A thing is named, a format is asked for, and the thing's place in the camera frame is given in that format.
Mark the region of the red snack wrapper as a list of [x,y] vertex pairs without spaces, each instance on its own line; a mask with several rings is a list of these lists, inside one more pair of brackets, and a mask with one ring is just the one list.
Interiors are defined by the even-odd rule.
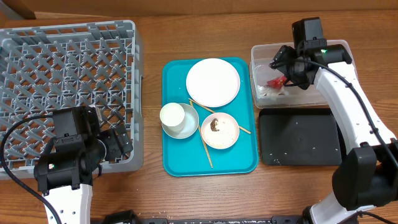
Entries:
[[277,97],[279,95],[286,95],[284,84],[287,81],[285,76],[280,76],[267,81],[265,86],[257,86],[258,94],[260,96]]

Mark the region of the white cup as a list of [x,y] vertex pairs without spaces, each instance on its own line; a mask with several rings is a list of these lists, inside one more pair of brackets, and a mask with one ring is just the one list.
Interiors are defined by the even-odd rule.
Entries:
[[173,132],[179,132],[185,124],[185,110],[178,103],[167,103],[160,111],[160,120]]

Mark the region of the brown food scrap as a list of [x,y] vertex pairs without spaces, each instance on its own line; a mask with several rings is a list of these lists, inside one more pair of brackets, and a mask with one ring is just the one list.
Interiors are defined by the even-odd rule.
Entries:
[[212,120],[212,122],[210,123],[210,128],[213,132],[217,132],[219,131],[218,129],[218,120],[215,118]]

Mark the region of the small white plate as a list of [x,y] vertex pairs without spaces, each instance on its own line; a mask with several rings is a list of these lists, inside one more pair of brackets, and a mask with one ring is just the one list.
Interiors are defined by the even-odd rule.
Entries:
[[[219,131],[213,132],[210,123],[218,120]],[[201,125],[201,135],[204,141],[214,149],[227,149],[233,146],[239,137],[237,121],[227,113],[213,113],[205,118]]]

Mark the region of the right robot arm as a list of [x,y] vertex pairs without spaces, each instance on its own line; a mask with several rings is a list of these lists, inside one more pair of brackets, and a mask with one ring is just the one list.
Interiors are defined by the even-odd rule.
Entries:
[[283,45],[270,68],[284,86],[314,85],[326,99],[345,142],[347,156],[332,176],[333,191],[307,207],[299,223],[355,222],[397,200],[397,138],[376,114],[341,44],[328,45],[318,17],[292,24],[294,46]]

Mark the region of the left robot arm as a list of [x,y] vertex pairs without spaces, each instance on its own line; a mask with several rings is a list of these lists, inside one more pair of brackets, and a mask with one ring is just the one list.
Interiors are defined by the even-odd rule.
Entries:
[[123,125],[101,130],[100,111],[79,106],[53,112],[53,137],[34,167],[49,223],[89,223],[93,172],[133,150]]

